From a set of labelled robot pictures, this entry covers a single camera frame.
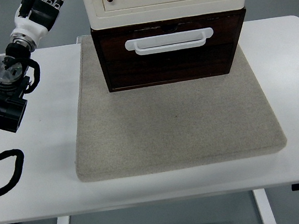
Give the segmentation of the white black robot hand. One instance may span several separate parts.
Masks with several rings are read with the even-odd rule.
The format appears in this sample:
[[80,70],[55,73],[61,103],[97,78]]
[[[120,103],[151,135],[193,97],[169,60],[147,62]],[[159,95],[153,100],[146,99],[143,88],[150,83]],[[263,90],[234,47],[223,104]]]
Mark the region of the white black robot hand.
[[17,9],[10,41],[36,48],[54,26],[65,0],[22,0]]

